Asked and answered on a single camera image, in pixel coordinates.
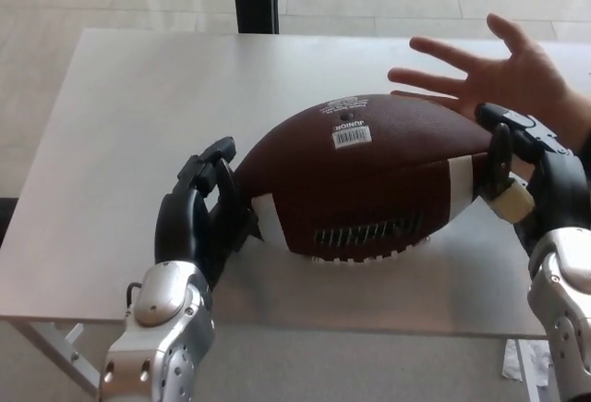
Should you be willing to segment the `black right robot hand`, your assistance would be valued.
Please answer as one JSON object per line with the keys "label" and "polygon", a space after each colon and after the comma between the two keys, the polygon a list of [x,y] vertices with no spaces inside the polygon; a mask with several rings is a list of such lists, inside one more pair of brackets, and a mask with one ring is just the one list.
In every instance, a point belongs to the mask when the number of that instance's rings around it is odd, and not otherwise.
{"label": "black right robot hand", "polygon": [[484,184],[477,189],[491,210],[531,247],[551,230],[590,227],[583,164],[533,116],[497,104],[479,104],[476,122],[491,133]]}

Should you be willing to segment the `person's bare hand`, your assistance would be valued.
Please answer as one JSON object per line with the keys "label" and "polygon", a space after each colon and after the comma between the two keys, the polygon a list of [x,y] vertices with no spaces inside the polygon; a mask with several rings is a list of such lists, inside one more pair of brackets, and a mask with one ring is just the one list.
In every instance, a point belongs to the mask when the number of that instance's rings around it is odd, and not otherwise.
{"label": "person's bare hand", "polygon": [[542,46],[516,22],[493,13],[488,14],[486,22],[510,51],[508,58],[474,55],[435,39],[416,36],[409,41],[412,50],[463,71],[465,78],[393,67],[388,72],[389,81],[426,91],[393,93],[435,102],[469,119],[475,118],[479,104],[497,104],[535,117],[556,133],[563,146],[580,152],[590,136],[590,98],[568,85]]}

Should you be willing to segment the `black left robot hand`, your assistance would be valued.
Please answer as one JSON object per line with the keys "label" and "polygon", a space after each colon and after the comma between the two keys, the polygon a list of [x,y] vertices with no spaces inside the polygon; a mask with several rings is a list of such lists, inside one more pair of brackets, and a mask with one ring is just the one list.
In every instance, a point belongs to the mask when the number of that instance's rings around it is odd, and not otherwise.
{"label": "black left robot hand", "polygon": [[210,288],[230,255],[247,237],[260,235],[258,217],[229,166],[235,154],[234,139],[224,137],[190,156],[163,197],[156,222],[155,261],[191,262]]}

